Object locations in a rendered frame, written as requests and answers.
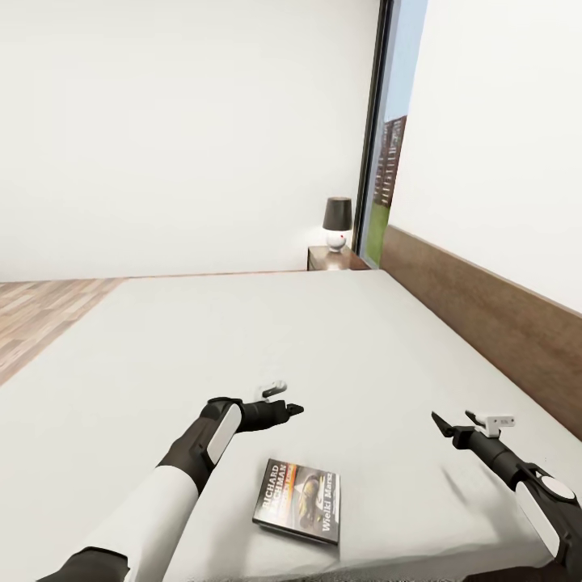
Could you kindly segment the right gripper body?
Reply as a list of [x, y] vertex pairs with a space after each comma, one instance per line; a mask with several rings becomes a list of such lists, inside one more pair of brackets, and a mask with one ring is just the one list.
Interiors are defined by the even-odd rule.
[[[456, 426], [452, 445], [458, 450], [470, 449], [492, 471], [496, 456], [506, 451], [513, 451], [504, 445], [499, 437], [487, 437], [475, 426]], [[494, 471], [495, 472], [495, 471]], [[495, 472], [496, 473], [496, 472]]]

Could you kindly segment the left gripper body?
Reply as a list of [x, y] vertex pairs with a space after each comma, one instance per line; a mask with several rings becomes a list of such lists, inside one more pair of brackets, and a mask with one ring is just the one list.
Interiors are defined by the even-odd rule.
[[284, 400], [277, 400], [272, 403], [252, 403], [257, 410], [258, 419], [253, 431], [269, 429], [276, 424], [287, 423], [287, 405]]

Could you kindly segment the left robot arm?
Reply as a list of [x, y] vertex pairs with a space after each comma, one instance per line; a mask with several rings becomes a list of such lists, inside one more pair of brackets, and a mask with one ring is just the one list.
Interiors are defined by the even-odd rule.
[[235, 433], [287, 423], [304, 407], [268, 397], [288, 384], [255, 386], [253, 403], [210, 399], [200, 417], [132, 495], [58, 570], [36, 582], [163, 582], [189, 517]]

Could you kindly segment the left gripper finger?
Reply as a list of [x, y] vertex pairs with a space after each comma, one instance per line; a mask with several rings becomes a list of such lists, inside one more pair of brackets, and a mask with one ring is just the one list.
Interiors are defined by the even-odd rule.
[[296, 405], [294, 403], [287, 403], [287, 415], [290, 420], [290, 416], [300, 414], [304, 411], [304, 407], [301, 405]]

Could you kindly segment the hardback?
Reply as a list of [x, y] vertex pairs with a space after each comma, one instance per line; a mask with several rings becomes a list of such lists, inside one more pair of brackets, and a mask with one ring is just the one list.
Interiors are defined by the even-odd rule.
[[338, 547], [340, 474], [268, 461], [252, 522]]

